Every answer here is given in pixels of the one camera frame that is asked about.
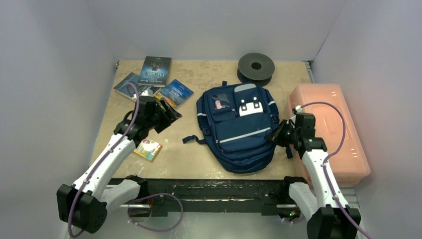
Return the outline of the navy blue student backpack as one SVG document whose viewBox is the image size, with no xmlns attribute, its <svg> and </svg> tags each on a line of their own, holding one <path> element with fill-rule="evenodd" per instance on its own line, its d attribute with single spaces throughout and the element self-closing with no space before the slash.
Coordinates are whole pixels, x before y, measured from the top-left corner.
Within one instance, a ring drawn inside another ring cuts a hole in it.
<svg viewBox="0 0 422 239">
<path fill-rule="evenodd" d="M 230 108 L 217 110 L 216 100 L 228 101 Z M 264 136 L 277 128 L 279 110 L 270 91 L 253 83 L 211 88 L 196 102 L 197 120 L 203 138 L 187 136 L 207 145 L 221 166 L 232 173 L 260 171 L 272 161 L 276 145 Z"/>
</svg>

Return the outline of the pink eraser stick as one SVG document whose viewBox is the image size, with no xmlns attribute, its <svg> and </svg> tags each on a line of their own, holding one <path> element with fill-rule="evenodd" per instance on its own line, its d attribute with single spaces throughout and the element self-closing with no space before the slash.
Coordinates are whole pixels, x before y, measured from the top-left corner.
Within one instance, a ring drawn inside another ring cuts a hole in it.
<svg viewBox="0 0 422 239">
<path fill-rule="evenodd" d="M 228 101 L 223 101 L 223 100 L 216 100 L 214 102 L 215 108 L 217 110 L 221 110 L 221 109 L 225 109 L 225 108 L 230 108 L 231 104 Z"/>
</svg>

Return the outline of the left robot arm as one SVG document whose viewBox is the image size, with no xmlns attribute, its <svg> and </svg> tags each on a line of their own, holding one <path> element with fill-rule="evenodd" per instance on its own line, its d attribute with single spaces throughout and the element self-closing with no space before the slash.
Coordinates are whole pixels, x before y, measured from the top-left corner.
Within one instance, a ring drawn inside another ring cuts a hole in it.
<svg viewBox="0 0 422 239">
<path fill-rule="evenodd" d="M 111 136 L 107 146 L 94 163 L 71 185 L 62 184 L 57 190 L 59 218 L 67 223 L 71 238 L 83 232 L 96 233 L 107 215 L 122 205 L 151 202 L 147 180 L 129 175 L 118 185 L 107 185 L 121 164 L 148 136 L 150 130 L 162 132 L 182 115 L 166 100 L 141 96 L 134 109 L 128 111 Z"/>
</svg>

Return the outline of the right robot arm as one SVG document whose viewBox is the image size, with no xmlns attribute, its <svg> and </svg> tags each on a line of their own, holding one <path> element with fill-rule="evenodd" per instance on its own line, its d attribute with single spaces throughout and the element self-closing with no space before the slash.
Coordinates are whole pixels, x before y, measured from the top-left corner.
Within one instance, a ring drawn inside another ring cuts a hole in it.
<svg viewBox="0 0 422 239">
<path fill-rule="evenodd" d="M 280 198 L 294 201 L 307 221 L 310 239 L 354 239 L 361 221 L 358 209 L 352 208 L 342 194 L 328 161 L 324 140 L 316 137 L 316 118 L 297 113 L 282 120 L 265 138 L 278 146 L 296 150 L 311 177 L 312 185 L 300 178 L 289 180 L 280 188 Z"/>
</svg>

